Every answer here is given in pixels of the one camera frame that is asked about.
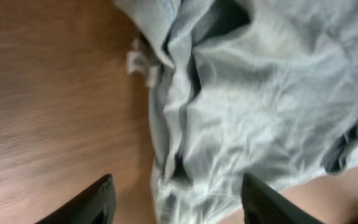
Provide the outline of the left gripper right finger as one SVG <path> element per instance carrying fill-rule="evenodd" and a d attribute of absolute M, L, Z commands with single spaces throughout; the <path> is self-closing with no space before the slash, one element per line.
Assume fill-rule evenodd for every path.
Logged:
<path fill-rule="evenodd" d="M 245 224 L 321 224 L 249 173 L 243 177 L 241 200 Z"/>

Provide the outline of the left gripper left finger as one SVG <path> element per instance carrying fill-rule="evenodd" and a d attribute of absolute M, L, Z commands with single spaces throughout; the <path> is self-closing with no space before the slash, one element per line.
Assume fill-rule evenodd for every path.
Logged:
<path fill-rule="evenodd" d="M 116 192 L 106 174 L 37 224 L 112 224 Z"/>

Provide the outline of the light blue t-shirt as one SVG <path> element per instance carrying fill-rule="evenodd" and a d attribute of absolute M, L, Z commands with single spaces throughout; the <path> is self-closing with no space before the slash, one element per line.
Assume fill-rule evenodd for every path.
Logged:
<path fill-rule="evenodd" d="M 117 1 L 140 30 L 159 223 L 215 223 L 358 166 L 358 0 Z"/>

